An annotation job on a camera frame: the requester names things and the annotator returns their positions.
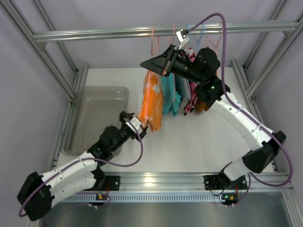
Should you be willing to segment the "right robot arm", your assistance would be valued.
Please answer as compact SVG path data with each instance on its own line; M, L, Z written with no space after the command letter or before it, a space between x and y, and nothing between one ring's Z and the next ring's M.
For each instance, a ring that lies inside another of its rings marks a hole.
M246 141L249 152L227 164L216 177L224 188L246 174L262 173L278 155L286 135L263 126L237 102L223 78L216 75L220 62L213 50L202 48L191 61L183 50L170 45L164 53L141 62L140 66L160 76L173 73L197 83L198 99L220 114Z

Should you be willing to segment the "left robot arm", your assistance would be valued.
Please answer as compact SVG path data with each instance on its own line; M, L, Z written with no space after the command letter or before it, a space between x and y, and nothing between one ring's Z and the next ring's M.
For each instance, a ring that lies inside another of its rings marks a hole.
M33 172L27 176L18 195L21 208L19 217L36 221L64 199L83 190L101 190L106 176L101 170L111 162L114 153L129 139L142 142L146 135L146 118L135 117L122 111L119 116L121 127L106 127L98 141L71 162L49 172Z

